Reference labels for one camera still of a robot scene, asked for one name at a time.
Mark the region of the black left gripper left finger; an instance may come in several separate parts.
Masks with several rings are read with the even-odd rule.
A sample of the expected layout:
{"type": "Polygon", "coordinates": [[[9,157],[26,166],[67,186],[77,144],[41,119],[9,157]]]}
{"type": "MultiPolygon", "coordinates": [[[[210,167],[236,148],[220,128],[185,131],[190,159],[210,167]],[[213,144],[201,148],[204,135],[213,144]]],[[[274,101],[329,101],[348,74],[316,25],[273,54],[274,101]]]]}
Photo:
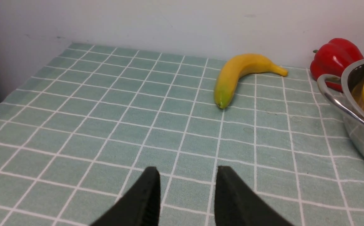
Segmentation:
{"type": "Polygon", "coordinates": [[[92,226],[157,226],[161,208],[160,173],[148,166],[116,204],[92,226]]]}

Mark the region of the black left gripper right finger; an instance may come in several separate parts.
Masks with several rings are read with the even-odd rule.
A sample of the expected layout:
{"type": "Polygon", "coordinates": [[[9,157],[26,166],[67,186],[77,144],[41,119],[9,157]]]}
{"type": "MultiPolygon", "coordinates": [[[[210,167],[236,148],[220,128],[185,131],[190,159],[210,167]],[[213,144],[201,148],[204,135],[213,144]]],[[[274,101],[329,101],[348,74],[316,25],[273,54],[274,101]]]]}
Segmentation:
{"type": "Polygon", "coordinates": [[[292,226],[230,166],[218,166],[214,217],[217,226],[292,226]]]}

